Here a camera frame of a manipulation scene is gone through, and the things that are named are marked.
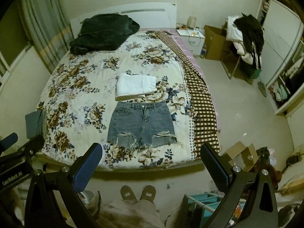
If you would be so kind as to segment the blue denim ripped shorts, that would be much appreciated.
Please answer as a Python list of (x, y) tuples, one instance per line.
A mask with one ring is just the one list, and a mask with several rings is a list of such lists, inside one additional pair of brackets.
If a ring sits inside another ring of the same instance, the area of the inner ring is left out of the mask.
[(110, 120), (107, 142), (131, 150), (175, 144), (177, 138), (167, 103), (118, 102)]

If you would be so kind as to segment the open small cardboard box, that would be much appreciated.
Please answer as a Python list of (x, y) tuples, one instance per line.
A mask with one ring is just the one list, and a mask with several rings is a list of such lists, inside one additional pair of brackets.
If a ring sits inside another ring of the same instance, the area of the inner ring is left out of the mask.
[(243, 171), (249, 172), (258, 160), (255, 146), (246, 147), (241, 141), (235, 143), (222, 155), (231, 166), (239, 166)]

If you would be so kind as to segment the teal storage rack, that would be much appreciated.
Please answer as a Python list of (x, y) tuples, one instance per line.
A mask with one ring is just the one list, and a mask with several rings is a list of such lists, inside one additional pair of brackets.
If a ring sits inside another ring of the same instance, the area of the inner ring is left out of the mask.
[(197, 195), (184, 195), (185, 218), (183, 227), (204, 227), (221, 204), (224, 196), (211, 192)]

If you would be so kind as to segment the grey folded cloth bedside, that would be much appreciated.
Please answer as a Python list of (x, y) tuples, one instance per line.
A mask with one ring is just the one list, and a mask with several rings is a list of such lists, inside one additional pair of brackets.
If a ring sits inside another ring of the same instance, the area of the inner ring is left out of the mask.
[(26, 136), (28, 139), (43, 133), (44, 111), (37, 110), (25, 115)]

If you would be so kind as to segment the brown checkered sheet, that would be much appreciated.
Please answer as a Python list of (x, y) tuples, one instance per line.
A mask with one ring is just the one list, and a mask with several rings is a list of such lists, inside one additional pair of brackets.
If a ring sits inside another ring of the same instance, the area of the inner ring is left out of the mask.
[(221, 147), (219, 145), (216, 112), (206, 82), (168, 32), (152, 30), (148, 34), (161, 40), (182, 61), (182, 68), (190, 93), (190, 114), (194, 123), (193, 153), (195, 158), (198, 158), (200, 148), (205, 143), (210, 144), (219, 153)]

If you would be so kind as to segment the right grey slipper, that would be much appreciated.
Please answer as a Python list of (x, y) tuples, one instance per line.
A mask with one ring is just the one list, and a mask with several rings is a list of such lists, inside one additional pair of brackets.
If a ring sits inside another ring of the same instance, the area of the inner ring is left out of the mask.
[(141, 193), (140, 200), (147, 200), (151, 203), (154, 202), (156, 197), (156, 189), (152, 185), (146, 185)]

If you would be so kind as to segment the white wardrobe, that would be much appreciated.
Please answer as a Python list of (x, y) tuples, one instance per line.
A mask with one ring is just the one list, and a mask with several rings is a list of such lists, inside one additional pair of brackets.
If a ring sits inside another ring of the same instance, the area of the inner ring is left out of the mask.
[(303, 95), (303, 23), (278, 0), (260, 0), (256, 18), (264, 30), (260, 79), (274, 113), (286, 113)]

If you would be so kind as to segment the folded white pants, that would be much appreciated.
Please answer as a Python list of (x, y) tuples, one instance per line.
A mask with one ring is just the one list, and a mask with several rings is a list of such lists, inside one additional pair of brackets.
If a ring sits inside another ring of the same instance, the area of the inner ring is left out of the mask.
[(116, 100), (128, 100), (157, 91), (156, 77), (150, 75), (129, 75), (122, 73), (116, 84)]

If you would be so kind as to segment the brown cardboard box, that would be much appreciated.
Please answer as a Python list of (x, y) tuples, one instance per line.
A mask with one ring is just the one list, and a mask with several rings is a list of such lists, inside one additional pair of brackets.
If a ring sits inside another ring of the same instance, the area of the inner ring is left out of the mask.
[(226, 40), (226, 30), (205, 25), (204, 28), (206, 38), (206, 54), (208, 60), (221, 61), (230, 53), (231, 41)]

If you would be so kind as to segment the chair with piled clothes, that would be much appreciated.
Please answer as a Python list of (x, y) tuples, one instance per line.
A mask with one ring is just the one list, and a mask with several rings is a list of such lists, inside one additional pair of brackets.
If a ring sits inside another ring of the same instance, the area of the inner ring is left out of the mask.
[[(230, 53), (221, 60), (224, 70), (231, 79), (239, 69), (247, 83), (252, 84), (262, 70), (264, 30), (260, 22), (251, 14), (228, 16), (224, 28), (226, 41), (231, 43)], [(229, 57), (236, 59), (232, 72), (225, 63)]]

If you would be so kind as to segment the white nightstand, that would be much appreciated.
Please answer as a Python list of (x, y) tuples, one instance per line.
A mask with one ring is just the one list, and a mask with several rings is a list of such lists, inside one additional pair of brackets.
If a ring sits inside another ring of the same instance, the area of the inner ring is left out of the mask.
[(178, 34), (187, 45), (188, 49), (194, 56), (201, 54), (202, 48), (205, 45), (205, 36), (194, 29), (177, 29)]

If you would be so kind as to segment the dark green blanket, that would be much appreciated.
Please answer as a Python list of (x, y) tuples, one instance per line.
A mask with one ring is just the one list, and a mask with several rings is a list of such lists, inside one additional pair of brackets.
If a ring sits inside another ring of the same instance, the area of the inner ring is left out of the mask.
[(76, 39), (70, 42), (70, 52), (85, 55), (92, 51), (115, 51), (140, 25), (128, 15), (97, 14), (83, 21)]

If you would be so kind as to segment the beige table lamp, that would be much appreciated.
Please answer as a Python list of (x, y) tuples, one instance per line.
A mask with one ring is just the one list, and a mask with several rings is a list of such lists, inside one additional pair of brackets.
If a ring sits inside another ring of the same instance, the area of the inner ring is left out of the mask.
[(195, 29), (196, 28), (196, 21), (197, 21), (196, 17), (189, 16), (189, 18), (187, 20), (187, 28)]

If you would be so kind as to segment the green striped curtain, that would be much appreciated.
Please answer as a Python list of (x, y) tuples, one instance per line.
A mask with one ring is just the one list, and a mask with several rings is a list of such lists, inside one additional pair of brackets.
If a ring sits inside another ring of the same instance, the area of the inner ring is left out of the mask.
[(17, 4), (26, 36), (53, 72), (73, 40), (62, 0), (19, 0)]

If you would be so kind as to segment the white bed headboard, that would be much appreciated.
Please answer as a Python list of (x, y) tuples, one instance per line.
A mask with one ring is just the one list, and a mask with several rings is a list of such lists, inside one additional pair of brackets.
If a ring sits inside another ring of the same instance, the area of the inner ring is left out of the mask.
[(177, 24), (177, 4), (176, 3), (134, 3), (119, 6), (112, 6), (101, 10), (95, 10), (79, 17), (71, 19), (71, 29), (73, 36), (80, 33), (82, 23), (85, 19), (97, 14), (115, 13), (128, 15), (136, 21), (140, 28), (175, 28)]

